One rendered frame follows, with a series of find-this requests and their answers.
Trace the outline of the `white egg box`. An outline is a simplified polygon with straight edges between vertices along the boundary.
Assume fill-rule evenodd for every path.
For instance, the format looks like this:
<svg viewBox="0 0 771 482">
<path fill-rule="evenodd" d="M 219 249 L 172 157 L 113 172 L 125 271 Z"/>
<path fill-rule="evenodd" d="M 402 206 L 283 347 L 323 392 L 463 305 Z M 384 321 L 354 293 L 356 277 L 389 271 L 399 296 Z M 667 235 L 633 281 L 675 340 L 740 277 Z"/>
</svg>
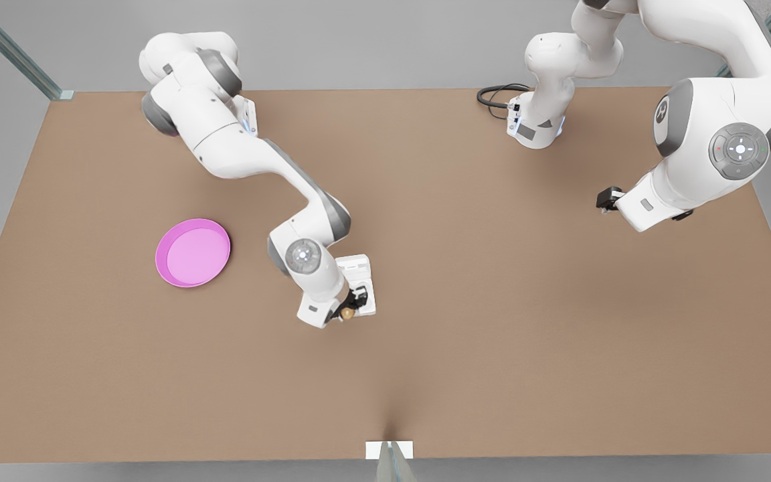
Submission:
<svg viewBox="0 0 771 482">
<path fill-rule="evenodd" d="M 341 274 L 345 277 L 349 290 L 357 287 L 367 288 L 367 304 L 357 315 L 359 315 L 359 317 L 364 317 L 364 315 L 376 314 L 372 268 L 368 257 L 366 255 L 343 256 L 337 258 L 336 262 Z M 347 298 L 345 299 L 345 302 L 343 302 L 342 308 L 345 306 L 347 306 Z"/>
</svg>

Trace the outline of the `pink round plate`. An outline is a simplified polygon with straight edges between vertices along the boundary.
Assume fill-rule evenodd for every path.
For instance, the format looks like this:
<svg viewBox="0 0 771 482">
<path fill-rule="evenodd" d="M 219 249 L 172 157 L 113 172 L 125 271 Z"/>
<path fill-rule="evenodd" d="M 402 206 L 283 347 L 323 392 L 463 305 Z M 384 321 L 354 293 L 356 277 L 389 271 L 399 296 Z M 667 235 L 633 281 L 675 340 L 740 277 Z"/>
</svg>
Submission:
<svg viewBox="0 0 771 482">
<path fill-rule="evenodd" d="M 159 276 L 171 286 L 193 288 L 216 278 L 226 267 L 232 241 L 219 223 L 209 219 L 185 220 L 168 229 L 156 247 Z"/>
</svg>

